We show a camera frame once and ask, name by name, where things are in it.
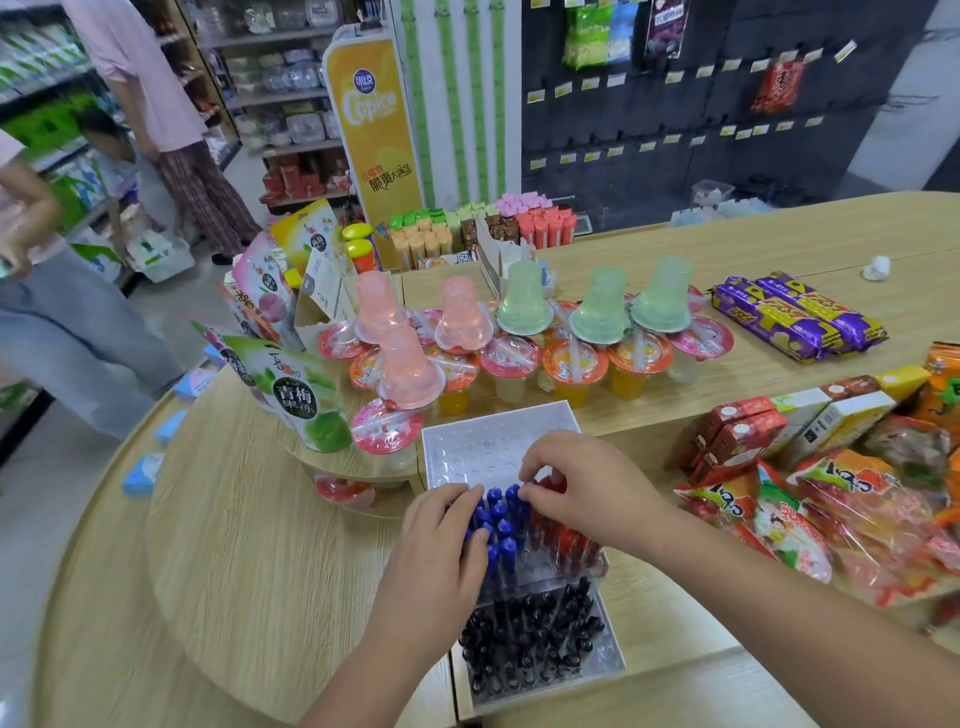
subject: candy bar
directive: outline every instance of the candy bar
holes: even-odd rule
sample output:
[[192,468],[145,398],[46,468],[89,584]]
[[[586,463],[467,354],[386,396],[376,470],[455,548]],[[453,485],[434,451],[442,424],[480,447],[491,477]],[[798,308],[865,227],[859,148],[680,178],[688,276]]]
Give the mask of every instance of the candy bar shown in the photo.
[[756,285],[771,296],[780,296],[840,330],[844,346],[837,353],[864,352],[889,338],[887,329],[851,308],[817,293],[816,289],[776,271],[758,279]]
[[713,292],[713,307],[801,364],[843,346],[840,331],[740,276]]

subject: cup lid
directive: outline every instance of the cup lid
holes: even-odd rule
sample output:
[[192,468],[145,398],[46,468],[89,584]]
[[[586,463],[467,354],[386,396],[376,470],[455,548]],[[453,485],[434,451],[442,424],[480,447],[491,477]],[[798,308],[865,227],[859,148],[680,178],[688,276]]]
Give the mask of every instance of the cup lid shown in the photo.
[[332,324],[320,337],[320,353],[328,359],[352,359],[369,348],[357,338],[353,319]]
[[634,370],[634,353],[636,351],[636,338],[628,335],[623,341],[614,344],[607,349],[607,356],[610,363],[617,369],[631,374],[655,375],[665,372],[673,363],[673,349],[669,342],[662,336],[650,331],[643,332],[646,350],[646,367],[642,370]]
[[423,415],[392,409],[382,399],[365,405],[350,425],[358,448],[371,455],[389,455],[406,448],[423,429]]
[[480,366],[504,379],[529,376],[540,366],[540,347],[526,336],[498,333],[480,351]]
[[[580,369],[584,375],[584,384],[595,384],[607,373],[610,360],[591,344],[578,341],[580,350]],[[573,372],[570,370],[570,342],[568,339],[555,341],[543,353],[543,369],[562,384],[573,384]]]
[[357,389],[368,389],[376,391],[376,382],[383,374],[383,360],[380,360],[379,367],[377,359],[380,357],[380,347],[362,352],[353,358],[350,362],[350,381]]
[[480,357],[476,352],[445,352],[437,346],[423,350],[428,359],[433,359],[446,374],[445,392],[467,389],[480,374]]
[[668,334],[667,339],[676,349],[700,361],[716,359],[733,348],[731,331],[707,316],[694,316],[690,326]]

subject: purple snack bag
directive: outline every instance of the purple snack bag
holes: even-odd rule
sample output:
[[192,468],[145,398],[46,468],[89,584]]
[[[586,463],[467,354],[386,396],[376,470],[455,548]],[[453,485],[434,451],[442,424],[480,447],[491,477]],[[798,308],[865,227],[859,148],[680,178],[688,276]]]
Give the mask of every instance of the purple snack bag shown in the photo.
[[689,15],[689,0],[654,0],[643,55],[678,59]]
[[756,285],[770,295],[779,296],[839,329],[844,346],[838,349],[837,353],[865,352],[890,338],[887,329],[880,322],[868,319],[862,313],[817,293],[815,288],[791,278],[783,271],[775,271],[769,276],[757,279]]
[[716,287],[713,307],[801,364],[822,359],[843,345],[835,327],[740,276]]

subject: blue pen cap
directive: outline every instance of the blue pen cap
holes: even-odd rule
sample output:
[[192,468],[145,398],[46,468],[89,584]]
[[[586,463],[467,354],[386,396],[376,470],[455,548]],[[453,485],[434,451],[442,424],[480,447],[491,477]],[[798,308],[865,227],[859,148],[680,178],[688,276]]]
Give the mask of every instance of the blue pen cap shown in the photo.
[[500,542],[500,565],[507,573],[516,571],[516,542],[511,538]]

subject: jeans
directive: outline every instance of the jeans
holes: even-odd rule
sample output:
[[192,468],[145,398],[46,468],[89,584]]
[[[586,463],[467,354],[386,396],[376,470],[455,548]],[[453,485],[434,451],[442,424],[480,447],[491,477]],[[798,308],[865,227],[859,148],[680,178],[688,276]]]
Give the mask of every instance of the jeans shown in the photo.
[[0,280],[0,363],[42,387],[78,417],[125,439],[154,400],[105,362],[160,392],[183,373],[123,293],[72,250]]

